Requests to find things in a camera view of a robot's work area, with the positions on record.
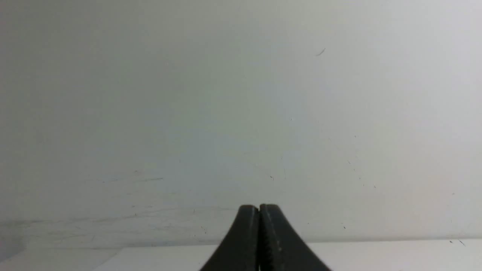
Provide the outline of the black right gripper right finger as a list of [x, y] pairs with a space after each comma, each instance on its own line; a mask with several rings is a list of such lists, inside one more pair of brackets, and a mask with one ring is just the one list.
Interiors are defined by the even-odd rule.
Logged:
[[261, 271], [329, 271], [275, 204], [260, 205], [259, 269]]

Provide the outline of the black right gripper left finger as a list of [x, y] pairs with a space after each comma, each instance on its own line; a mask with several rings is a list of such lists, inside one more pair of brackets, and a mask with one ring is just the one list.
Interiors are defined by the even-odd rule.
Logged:
[[258, 227], [258, 208], [240, 206], [229, 231], [200, 270], [257, 271]]

